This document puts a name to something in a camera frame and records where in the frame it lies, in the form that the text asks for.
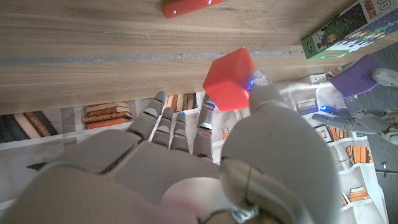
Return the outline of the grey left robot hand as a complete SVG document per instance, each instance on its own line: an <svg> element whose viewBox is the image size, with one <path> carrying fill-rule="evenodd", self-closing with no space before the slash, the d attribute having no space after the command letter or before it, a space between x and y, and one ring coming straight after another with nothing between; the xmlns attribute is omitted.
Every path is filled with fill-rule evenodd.
<svg viewBox="0 0 398 224"><path fill-rule="evenodd" d="M330 83L341 93L345 106L323 105L321 113L312 119L346 131L377 134L391 144L397 144L397 110L366 109L358 96L378 85L397 90L397 72L384 68L371 56L347 65Z"/></svg>

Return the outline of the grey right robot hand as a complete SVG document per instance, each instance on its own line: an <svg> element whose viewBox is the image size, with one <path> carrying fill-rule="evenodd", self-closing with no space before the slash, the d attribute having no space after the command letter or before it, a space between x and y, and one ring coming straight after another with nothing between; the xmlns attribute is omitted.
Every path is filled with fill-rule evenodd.
<svg viewBox="0 0 398 224"><path fill-rule="evenodd" d="M125 131L102 131L38 171L2 223L336 223L340 181L319 134L260 71L250 115L211 153L205 98L193 149L160 91Z"/></svg>

